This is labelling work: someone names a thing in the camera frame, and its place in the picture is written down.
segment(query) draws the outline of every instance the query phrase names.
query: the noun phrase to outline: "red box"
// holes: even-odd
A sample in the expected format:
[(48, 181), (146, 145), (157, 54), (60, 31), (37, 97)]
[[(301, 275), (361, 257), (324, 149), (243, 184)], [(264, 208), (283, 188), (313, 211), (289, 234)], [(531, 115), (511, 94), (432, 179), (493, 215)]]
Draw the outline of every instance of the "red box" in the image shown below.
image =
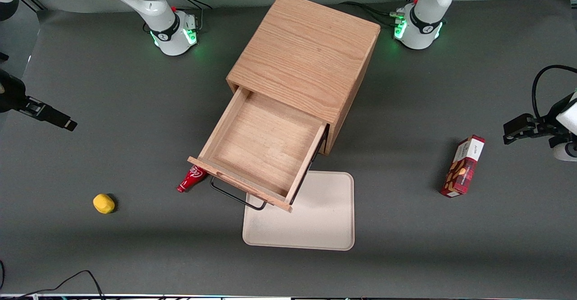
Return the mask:
[(475, 135), (459, 143), (453, 164), (441, 190), (442, 195), (450, 198), (467, 193), (484, 145), (485, 140)]

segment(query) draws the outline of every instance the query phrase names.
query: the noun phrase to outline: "green led light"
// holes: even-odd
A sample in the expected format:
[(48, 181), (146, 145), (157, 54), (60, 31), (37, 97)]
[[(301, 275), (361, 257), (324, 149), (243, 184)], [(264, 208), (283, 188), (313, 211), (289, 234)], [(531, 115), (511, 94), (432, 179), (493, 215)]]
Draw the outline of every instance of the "green led light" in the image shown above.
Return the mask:
[(439, 37), (439, 32), (441, 32), (441, 27), (443, 27), (443, 22), (441, 22), (441, 24), (439, 24), (439, 29), (437, 29), (437, 34), (435, 34), (435, 39), (437, 39)]
[(154, 37), (152, 31), (150, 31), (150, 36), (151, 36), (152, 39), (154, 40), (154, 45), (158, 47), (158, 42), (156, 41), (156, 37)]
[(397, 39), (401, 39), (404, 34), (404, 30), (407, 28), (407, 21), (402, 21), (401, 24), (397, 25), (397, 29), (395, 30), (395, 37)]
[(195, 31), (182, 29), (182, 33), (184, 33), (186, 40), (188, 40), (188, 43), (190, 43), (190, 45), (193, 45), (196, 43), (196, 32)]

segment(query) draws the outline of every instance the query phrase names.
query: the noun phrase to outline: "cabinet top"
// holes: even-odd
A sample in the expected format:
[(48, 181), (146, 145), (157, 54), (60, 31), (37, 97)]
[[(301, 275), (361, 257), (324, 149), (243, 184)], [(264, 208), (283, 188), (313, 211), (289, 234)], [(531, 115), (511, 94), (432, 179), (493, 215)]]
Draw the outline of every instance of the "cabinet top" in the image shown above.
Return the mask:
[(308, 0), (276, 0), (227, 81), (335, 123), (364, 76), (379, 31)]

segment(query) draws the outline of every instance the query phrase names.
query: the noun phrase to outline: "red bottle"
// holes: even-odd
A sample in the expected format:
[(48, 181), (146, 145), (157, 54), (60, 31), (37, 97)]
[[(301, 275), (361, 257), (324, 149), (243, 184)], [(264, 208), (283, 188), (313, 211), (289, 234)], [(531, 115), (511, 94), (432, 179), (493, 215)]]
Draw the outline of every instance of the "red bottle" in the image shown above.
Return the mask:
[(192, 187), (194, 184), (202, 181), (206, 176), (204, 169), (194, 165), (190, 171), (186, 174), (186, 177), (182, 180), (179, 186), (177, 186), (177, 191), (184, 193), (187, 189)]

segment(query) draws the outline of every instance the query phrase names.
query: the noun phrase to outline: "gray table surface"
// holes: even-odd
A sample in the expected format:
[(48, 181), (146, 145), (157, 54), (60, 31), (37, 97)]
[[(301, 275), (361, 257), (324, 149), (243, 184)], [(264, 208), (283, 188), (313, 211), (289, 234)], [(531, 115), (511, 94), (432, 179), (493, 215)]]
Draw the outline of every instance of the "gray table surface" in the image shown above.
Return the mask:
[[(41, 16), (23, 79), (79, 124), (67, 132), (19, 113), (5, 119), (3, 292), (90, 269), (107, 293), (577, 296), (576, 165), (555, 160), (545, 138), (501, 140), (503, 123), (531, 112), (538, 70), (577, 66), (568, 0), (456, 2), (424, 51), (382, 31), (334, 151), (313, 164), (355, 179), (356, 243), (346, 252), (248, 246), (242, 206), (208, 181), (175, 190), (266, 11), (206, 11), (200, 44), (177, 57), (160, 53), (136, 13)], [(575, 82), (546, 74), (542, 113)], [(467, 195), (446, 199), (438, 190), (456, 142), (471, 134), (487, 139), (476, 176)], [(119, 211), (97, 213), (98, 193), (114, 193)], [(95, 289), (85, 276), (62, 292)]]

